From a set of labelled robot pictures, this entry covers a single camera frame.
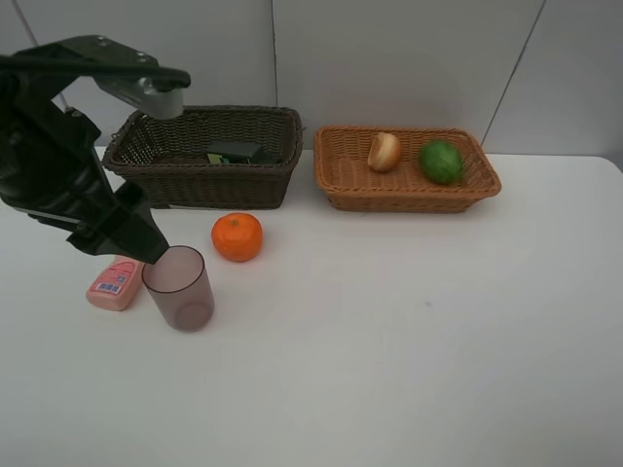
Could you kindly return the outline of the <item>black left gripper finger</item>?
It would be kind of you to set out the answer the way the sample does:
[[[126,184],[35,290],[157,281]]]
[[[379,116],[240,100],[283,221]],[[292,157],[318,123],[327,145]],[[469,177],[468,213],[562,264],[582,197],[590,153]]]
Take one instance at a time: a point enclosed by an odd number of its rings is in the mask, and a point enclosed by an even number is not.
[[[91,256],[118,255],[155,264],[169,244],[152,217],[145,193],[138,185],[125,182],[114,198],[112,208],[76,230],[67,241]]]

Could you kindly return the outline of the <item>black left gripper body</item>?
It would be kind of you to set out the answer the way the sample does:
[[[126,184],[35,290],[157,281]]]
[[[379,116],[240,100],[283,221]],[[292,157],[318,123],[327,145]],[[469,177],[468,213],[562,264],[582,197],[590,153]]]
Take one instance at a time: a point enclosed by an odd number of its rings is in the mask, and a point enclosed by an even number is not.
[[[1,200],[74,233],[114,206],[95,155],[100,131],[82,112],[53,104],[1,106]]]

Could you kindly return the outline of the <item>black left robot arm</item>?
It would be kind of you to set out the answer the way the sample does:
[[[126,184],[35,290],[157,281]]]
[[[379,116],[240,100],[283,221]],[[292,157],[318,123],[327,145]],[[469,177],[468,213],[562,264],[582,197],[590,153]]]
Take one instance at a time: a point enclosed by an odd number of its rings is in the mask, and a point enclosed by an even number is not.
[[[99,129],[78,111],[63,112],[53,80],[162,77],[159,68],[28,54],[1,59],[1,199],[40,224],[68,232],[92,256],[156,263],[168,248],[142,190],[113,190],[94,149]]]

